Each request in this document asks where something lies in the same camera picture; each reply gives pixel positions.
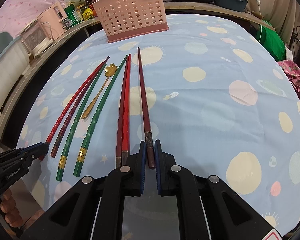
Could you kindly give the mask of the left hand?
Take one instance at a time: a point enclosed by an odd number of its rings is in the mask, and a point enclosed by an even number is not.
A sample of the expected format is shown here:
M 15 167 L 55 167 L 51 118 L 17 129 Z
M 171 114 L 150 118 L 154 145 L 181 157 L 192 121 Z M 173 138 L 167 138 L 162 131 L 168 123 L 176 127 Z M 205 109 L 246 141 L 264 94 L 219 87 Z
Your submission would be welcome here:
M 18 228 L 22 225 L 23 219 L 16 207 L 16 202 L 12 197 L 12 191 L 10 189 L 7 189 L 3 193 L 0 209 L 5 214 L 4 218 L 11 227 Z

